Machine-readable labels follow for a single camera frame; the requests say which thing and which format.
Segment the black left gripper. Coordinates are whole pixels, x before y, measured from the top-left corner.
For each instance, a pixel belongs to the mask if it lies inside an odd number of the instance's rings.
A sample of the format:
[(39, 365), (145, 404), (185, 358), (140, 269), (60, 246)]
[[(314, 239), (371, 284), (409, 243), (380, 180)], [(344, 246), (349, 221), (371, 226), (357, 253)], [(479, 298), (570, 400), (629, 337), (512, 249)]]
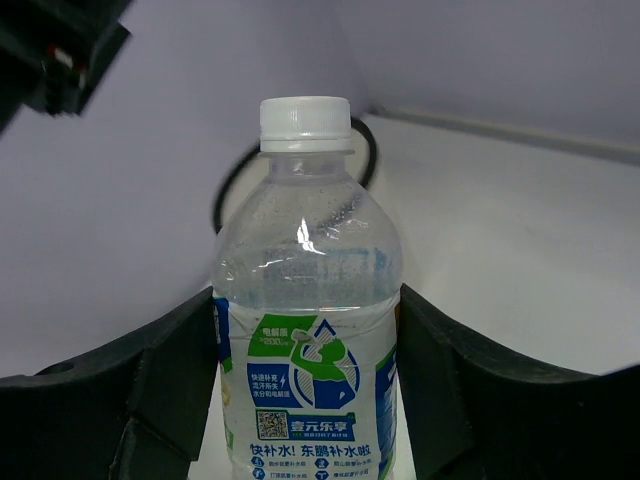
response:
[(130, 0), (7, 0), (1, 3), (1, 129), (27, 107), (79, 116), (130, 32)]

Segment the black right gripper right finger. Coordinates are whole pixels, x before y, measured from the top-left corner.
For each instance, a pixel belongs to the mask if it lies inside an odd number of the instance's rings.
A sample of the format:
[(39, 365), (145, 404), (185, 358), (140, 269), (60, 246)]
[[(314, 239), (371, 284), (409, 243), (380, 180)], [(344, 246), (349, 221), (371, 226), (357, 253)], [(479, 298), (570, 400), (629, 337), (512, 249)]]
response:
[(420, 479), (635, 479), (639, 369), (511, 350), (401, 289), (397, 365)]

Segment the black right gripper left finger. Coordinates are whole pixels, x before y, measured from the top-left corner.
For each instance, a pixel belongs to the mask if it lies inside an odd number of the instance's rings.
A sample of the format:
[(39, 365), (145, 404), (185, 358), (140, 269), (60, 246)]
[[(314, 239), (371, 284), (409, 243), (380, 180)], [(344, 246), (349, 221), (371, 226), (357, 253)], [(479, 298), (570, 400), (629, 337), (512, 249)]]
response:
[(211, 289), (33, 376), (1, 381), (4, 479), (185, 479), (217, 371)]

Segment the clear bottle white cap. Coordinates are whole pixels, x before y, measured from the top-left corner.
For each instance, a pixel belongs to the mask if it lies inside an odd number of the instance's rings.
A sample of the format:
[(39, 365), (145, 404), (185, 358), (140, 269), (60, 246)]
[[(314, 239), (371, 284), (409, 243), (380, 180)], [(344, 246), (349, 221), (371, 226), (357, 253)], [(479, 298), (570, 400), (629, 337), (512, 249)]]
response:
[[(224, 224), (212, 275), (235, 479), (392, 477), (401, 243), (347, 172), (351, 151), (346, 99), (262, 102), (269, 169)], [(340, 176), (277, 173), (300, 160)], [(357, 191), (356, 210), (322, 228)]]

